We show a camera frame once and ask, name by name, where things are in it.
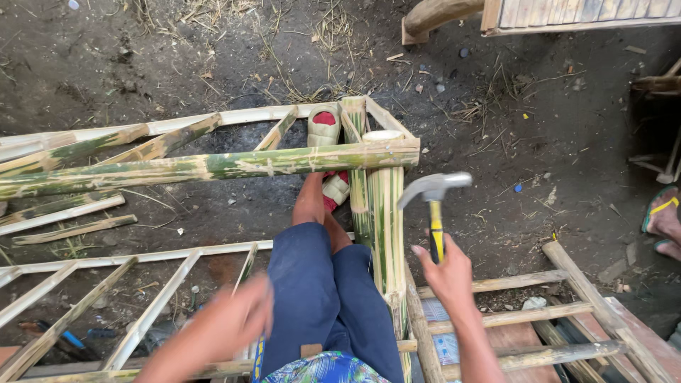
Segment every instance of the hammer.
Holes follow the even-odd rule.
[[[409,184],[397,201],[398,209],[402,210],[412,198],[421,193],[423,200],[430,205],[430,256],[435,263],[440,263],[445,257],[441,206],[445,192],[450,187],[466,187],[472,183],[471,173],[467,172],[432,174]]]

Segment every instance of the soil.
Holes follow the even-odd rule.
[[[659,239],[640,230],[647,204],[661,185],[653,171],[627,163],[629,156],[664,153],[673,144],[681,123],[678,99],[631,93],[630,85],[638,76],[664,73],[676,61],[681,28],[491,38],[480,36],[479,21],[470,20],[444,25],[427,44],[405,48],[400,19],[416,0],[346,0],[334,3],[338,29],[328,47],[323,44],[330,43],[328,34],[311,42],[315,26],[325,15],[331,17],[328,2],[79,2],[72,10],[65,1],[0,1],[0,134],[87,129],[370,93],[427,149],[406,174],[407,183],[436,172],[473,174],[474,186],[448,192],[443,215],[473,260],[475,279],[553,269],[539,247],[555,235],[604,294],[613,294],[617,283],[630,285],[631,293],[616,296],[660,336],[666,338],[681,319],[681,262],[656,254],[653,243]],[[646,54],[624,50],[629,45]],[[468,57],[460,57],[461,48],[469,49]],[[405,55],[385,60],[398,53]],[[421,93],[417,85],[423,86]],[[441,93],[438,85],[444,86]],[[484,112],[452,114],[476,106]],[[273,125],[220,127],[171,156],[250,151]],[[143,141],[73,166],[95,163]],[[297,121],[280,147],[305,142],[305,121]],[[26,264],[271,239],[289,225],[303,180],[303,175],[291,175],[131,187],[146,197],[124,191],[124,205],[63,225],[126,214],[135,214],[138,225],[24,247],[11,247],[6,236],[0,245],[8,247],[14,262]],[[522,191],[514,192],[519,184]],[[9,211],[59,198],[13,200]],[[334,216],[351,231],[347,203]],[[405,245],[426,241],[422,229],[427,221],[422,202],[405,209]],[[54,224],[22,234],[58,229]],[[632,243],[635,263],[612,282],[601,283],[597,275],[626,258]],[[417,284],[425,284],[417,259],[408,249],[406,254]],[[159,320],[187,313],[191,286],[200,287],[197,302],[204,302],[222,283],[234,283],[244,257],[202,257],[171,300],[171,313]],[[268,251],[259,251],[255,269],[264,270],[268,259]],[[70,331],[105,358],[179,264],[135,266],[115,285],[109,305],[88,310]],[[28,342],[31,336],[21,332],[19,322],[54,322],[111,270],[74,272],[5,326],[0,346]],[[46,276],[19,277],[0,290],[0,305]],[[144,293],[136,290],[154,281],[160,284]],[[480,307],[498,311],[505,305],[517,309],[528,296],[559,293],[572,299],[564,286],[477,298]],[[105,326],[115,328],[118,337],[86,338],[88,329]],[[53,350],[41,363],[68,360]]]

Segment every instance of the hammer head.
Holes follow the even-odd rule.
[[[442,200],[445,192],[450,187],[471,186],[473,178],[471,173],[457,172],[451,174],[432,174],[421,177],[407,186],[402,197],[397,201],[397,207],[402,210],[416,195],[422,194],[426,202]]]

